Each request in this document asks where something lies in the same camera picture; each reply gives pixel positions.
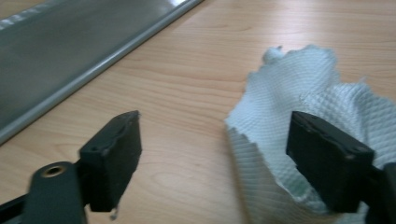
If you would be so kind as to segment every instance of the white paper towel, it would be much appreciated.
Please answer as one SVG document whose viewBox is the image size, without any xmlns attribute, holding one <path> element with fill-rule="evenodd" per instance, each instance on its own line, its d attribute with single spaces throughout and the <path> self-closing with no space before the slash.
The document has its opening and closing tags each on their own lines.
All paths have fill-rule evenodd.
<svg viewBox="0 0 396 224">
<path fill-rule="evenodd" d="M 375 166 L 395 161 L 396 107 L 363 82 L 341 83 L 329 49 L 307 46 L 284 55 L 270 48 L 249 74 L 246 92 L 225 120 L 252 223 L 363 223 L 337 215 L 286 155 L 291 111 L 326 119 L 375 150 Z"/>
</svg>

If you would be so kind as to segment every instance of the wooden table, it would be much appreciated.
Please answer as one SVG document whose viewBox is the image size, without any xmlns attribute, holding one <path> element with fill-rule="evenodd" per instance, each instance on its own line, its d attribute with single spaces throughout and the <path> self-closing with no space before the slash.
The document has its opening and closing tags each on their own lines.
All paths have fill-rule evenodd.
<svg viewBox="0 0 396 224">
<path fill-rule="evenodd" d="M 38 2 L 0 0 L 0 18 Z M 334 49 L 344 81 L 367 76 L 396 100 L 395 1 L 206 0 L 3 144 L 0 203 L 137 109 L 144 152 L 115 223 L 247 223 L 223 120 L 265 49 L 307 44 Z"/>
</svg>

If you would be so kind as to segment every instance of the stainless steel tray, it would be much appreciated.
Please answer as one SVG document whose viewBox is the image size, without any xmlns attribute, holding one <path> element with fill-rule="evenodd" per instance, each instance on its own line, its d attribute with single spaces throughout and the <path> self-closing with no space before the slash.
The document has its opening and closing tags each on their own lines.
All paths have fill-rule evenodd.
<svg viewBox="0 0 396 224">
<path fill-rule="evenodd" d="M 50 0 L 0 21 L 0 144 L 202 0 Z"/>
</svg>

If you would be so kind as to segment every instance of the black clamp jaw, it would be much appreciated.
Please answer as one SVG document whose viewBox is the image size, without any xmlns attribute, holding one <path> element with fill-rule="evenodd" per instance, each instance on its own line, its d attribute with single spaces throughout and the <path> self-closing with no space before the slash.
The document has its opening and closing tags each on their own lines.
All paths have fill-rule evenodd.
<svg viewBox="0 0 396 224">
<path fill-rule="evenodd" d="M 79 151 L 76 163 L 55 162 L 37 170 L 29 192 L 0 205 L 0 223 L 83 224 L 93 212 L 117 209 L 142 152 L 139 113 L 112 119 Z"/>
<path fill-rule="evenodd" d="M 329 210 L 355 213 L 369 207 L 365 222 L 396 224 L 396 163 L 383 170 L 372 149 L 324 119 L 293 111 L 286 153 Z"/>
</svg>

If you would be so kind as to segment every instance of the paper towel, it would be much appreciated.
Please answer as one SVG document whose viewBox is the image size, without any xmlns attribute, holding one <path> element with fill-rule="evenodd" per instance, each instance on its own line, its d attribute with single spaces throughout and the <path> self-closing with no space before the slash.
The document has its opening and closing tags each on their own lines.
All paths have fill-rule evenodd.
<svg viewBox="0 0 396 224">
<path fill-rule="evenodd" d="M 225 120 L 252 223 L 363 223 L 330 213 L 286 155 L 291 111 L 303 111 L 375 150 L 375 166 L 395 161 L 396 107 L 363 82 L 341 83 L 329 49 L 307 46 L 284 55 L 270 48 L 247 78 L 246 92 Z"/>
</svg>

